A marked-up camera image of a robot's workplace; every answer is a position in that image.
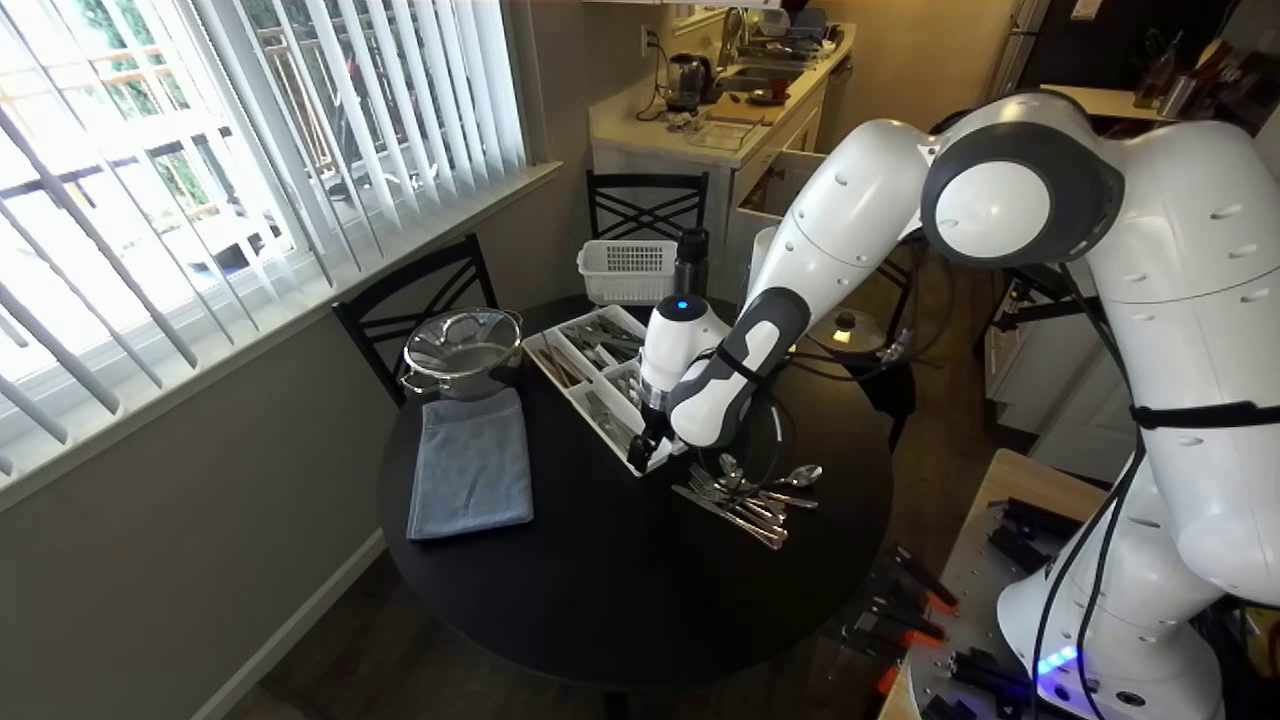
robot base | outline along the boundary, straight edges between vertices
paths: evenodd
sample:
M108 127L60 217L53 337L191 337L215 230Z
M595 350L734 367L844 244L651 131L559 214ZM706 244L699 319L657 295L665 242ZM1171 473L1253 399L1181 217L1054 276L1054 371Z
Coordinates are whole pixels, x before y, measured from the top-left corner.
M1033 666L1040 609L1054 572L1034 572L995 600L995 622L1009 649L1019 666ZM1075 674L1075 633L1079 633L1082 604L1079 598L1058 591L1051 616L1044 624L1040 649L1040 701L1073 714L1103 720L1220 720L1220 668L1202 636L1187 624L1165 628L1159 636L1136 636L1130 624L1119 624L1103 609L1090 611L1087 640L1082 640L1082 674Z

table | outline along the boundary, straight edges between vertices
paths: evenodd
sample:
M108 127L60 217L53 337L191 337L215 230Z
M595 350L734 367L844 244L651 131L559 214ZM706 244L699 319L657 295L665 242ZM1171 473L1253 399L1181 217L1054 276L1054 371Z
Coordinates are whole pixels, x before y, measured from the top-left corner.
M1044 465L1033 465L1016 451L995 451L988 465L984 486L976 488L965 527L953 545L943 584L959 598L957 616L943 616L947 644L943 649L913 649L902 661L890 692L884 697L880 720L914 720L920 703L926 703L931 692L947 692L969 701L969 708L981 708L995 715L988 697L957 687L940 681L940 666L959 649L990 649L1005 652L1000 628L995 628L995 591L1016 580L1009 564L995 562L988 547L990 527L1000 525L995 500L1033 500L1040 507L1051 507L1073 521L1087 521L1103 491L1090 486L1079 486L1065 473L1051 473Z
M890 476L884 420L850 382L782 367L769 385L782 445L770 412L752 412L734 441L749 476L828 468L822 507L791 518L782 554L666 491L683 482L677 468L630 482L532 365L516 388L535 525L409 545L420 408L401 412L385 462L385 531L405 584L478 649L590 687L706 683L819 633L873 572Z

black round table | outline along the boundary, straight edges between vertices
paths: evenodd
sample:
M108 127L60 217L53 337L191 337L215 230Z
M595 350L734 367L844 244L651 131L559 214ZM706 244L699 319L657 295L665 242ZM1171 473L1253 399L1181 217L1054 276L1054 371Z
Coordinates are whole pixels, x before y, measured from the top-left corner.
M630 692L744 674L819 633L867 580L884 540L884 420L832 371L774 371L762 393L780 412L752 412L731 450L752 482L828 468L819 507L791 513L780 554L677 497L679 468L626 476L532 365L516 388L535 521L405 540L420 445L420 408L405 404L385 462L387 554L432 616L519 668Z

white blinds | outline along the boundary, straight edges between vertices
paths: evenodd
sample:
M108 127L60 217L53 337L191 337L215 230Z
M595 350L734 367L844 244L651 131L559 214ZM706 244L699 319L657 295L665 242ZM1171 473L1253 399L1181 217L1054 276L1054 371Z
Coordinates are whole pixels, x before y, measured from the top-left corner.
M0 488L519 171L498 0L0 0Z

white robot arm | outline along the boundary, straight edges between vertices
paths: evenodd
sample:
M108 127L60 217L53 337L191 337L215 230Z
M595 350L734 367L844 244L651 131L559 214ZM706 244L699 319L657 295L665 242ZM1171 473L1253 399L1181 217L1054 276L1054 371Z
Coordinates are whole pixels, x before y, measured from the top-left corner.
M1000 598L1005 640L1075 715L1220 715L1187 616L1224 591L1280 604L1280 190L1259 152L1226 125L1098 139L1046 92L940 138L862 125L780 219L716 354L659 393L670 435L722 445L752 385L914 230L959 266L1082 260L1145 435L1107 507Z

